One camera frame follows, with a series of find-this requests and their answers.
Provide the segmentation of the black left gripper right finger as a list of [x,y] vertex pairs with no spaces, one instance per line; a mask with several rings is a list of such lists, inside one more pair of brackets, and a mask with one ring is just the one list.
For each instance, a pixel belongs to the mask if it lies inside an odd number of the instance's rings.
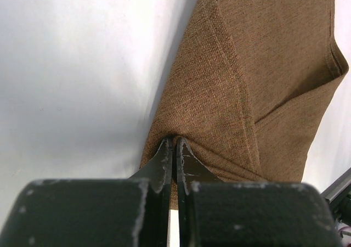
[[180,246],[197,246],[193,187],[200,183],[221,182],[193,153],[186,138],[177,140],[176,173]]

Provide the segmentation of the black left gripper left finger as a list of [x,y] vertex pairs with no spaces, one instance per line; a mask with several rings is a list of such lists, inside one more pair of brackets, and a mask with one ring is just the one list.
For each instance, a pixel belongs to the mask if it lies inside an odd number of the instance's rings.
[[134,246],[168,245],[172,156],[172,141],[165,138],[151,160],[129,178],[139,182],[142,192],[132,230]]

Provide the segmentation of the brown cloth napkin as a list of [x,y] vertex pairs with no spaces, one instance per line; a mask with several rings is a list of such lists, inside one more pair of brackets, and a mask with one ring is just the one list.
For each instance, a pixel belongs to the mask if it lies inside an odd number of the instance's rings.
[[198,0],[147,137],[185,138],[227,182],[300,182],[348,64],[335,0]]

